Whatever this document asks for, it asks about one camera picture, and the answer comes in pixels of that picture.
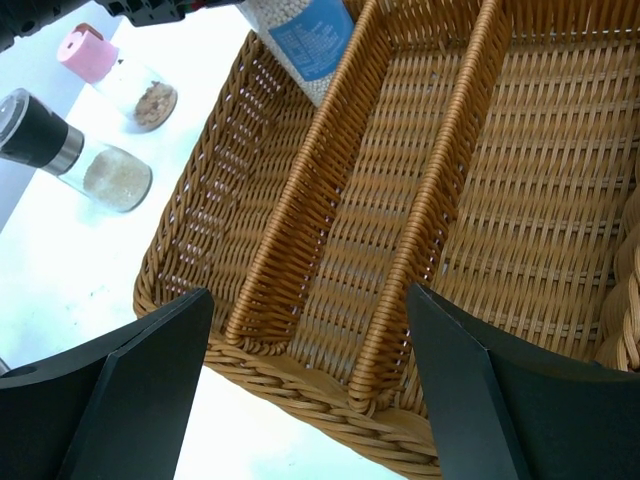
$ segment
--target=woven wicker texture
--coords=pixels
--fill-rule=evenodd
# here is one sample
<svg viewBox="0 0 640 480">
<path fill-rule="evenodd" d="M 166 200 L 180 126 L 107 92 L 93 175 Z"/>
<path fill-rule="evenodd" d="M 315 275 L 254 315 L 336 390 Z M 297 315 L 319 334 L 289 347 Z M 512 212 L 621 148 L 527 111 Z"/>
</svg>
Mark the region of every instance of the woven wicker texture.
<svg viewBox="0 0 640 480">
<path fill-rule="evenodd" d="M 204 286 L 221 331 L 314 113 L 250 34 L 144 257 L 138 315 Z"/>
<path fill-rule="evenodd" d="M 638 368 L 638 12 L 369 0 L 304 143 L 299 92 L 238 99 L 253 69 L 236 66 L 145 258 L 136 311 L 207 286 L 207 365 L 411 478 L 440 473 L 412 282 L 550 350 Z M 287 85 L 255 41 L 245 50 L 269 65 L 252 85 Z M 300 119 L 295 141 L 279 138 L 295 123 L 284 118 Z M 225 149 L 236 132 L 245 142 Z M 219 185 L 234 200 L 219 205 Z"/>
</svg>

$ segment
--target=blue label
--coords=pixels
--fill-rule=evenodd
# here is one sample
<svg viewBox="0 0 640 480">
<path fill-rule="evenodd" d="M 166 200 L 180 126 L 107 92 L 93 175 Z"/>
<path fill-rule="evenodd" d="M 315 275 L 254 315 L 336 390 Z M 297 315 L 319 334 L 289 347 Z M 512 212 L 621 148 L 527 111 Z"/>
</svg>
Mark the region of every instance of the blue label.
<svg viewBox="0 0 640 480">
<path fill-rule="evenodd" d="M 342 0 L 312 0 L 307 8 L 269 33 L 305 81 L 335 71 L 344 54 L 353 20 Z"/>
</svg>

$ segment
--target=glass jar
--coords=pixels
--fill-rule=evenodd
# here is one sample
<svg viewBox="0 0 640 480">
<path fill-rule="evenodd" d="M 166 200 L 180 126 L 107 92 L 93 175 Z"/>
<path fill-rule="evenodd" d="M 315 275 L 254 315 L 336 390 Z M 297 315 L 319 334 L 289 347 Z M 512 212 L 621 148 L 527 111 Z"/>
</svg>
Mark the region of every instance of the glass jar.
<svg viewBox="0 0 640 480">
<path fill-rule="evenodd" d="M 109 99 L 130 121 L 133 131 L 158 128 L 178 102 L 178 93 L 160 75 L 105 40 L 86 23 L 67 35 L 57 57 Z"/>
<path fill-rule="evenodd" d="M 320 106 L 354 24 L 342 0 L 245 0 L 251 28 L 316 107 Z"/>
<path fill-rule="evenodd" d="M 24 89 L 0 101 L 0 158 L 40 168 L 116 212 L 137 207 L 152 182 L 148 165 L 84 135 Z"/>
</svg>

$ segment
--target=container of white beads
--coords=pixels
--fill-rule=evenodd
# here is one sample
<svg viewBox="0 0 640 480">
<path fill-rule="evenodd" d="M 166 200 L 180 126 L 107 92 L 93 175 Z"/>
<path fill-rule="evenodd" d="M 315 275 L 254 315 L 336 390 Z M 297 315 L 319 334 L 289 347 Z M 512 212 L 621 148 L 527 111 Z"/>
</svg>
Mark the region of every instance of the container of white beads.
<svg viewBox="0 0 640 480">
<path fill-rule="evenodd" d="M 353 20 L 342 0 L 246 0 L 238 8 L 320 106 L 353 34 Z"/>
</svg>

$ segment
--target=table surface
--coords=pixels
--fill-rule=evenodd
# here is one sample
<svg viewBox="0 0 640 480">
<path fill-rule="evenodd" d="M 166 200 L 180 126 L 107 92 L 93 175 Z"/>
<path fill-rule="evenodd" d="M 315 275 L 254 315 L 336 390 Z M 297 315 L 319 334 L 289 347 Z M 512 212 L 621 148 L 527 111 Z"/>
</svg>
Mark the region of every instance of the table surface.
<svg viewBox="0 0 640 480">
<path fill-rule="evenodd" d="M 36 172 L 0 233 L 0 357 L 10 367 L 135 319 L 140 262 L 248 31 L 233 7 L 141 29 L 122 23 L 113 42 L 176 87 L 176 110 L 152 133 L 127 134 L 86 87 L 67 120 L 147 162 L 154 183 L 140 207 L 116 215 Z M 175 478 L 400 477 L 204 368 Z"/>
</svg>

